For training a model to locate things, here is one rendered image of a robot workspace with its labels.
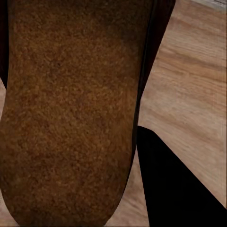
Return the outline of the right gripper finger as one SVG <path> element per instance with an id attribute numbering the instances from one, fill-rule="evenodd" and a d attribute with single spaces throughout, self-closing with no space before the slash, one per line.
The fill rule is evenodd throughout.
<path id="1" fill-rule="evenodd" d="M 150 227 L 227 227 L 227 209 L 154 131 L 138 126 L 136 145 Z"/>

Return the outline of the sandal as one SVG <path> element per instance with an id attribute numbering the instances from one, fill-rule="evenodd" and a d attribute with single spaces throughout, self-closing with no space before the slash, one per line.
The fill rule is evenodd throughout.
<path id="1" fill-rule="evenodd" d="M 0 0 L 0 189 L 20 227 L 104 227 L 176 0 Z"/>

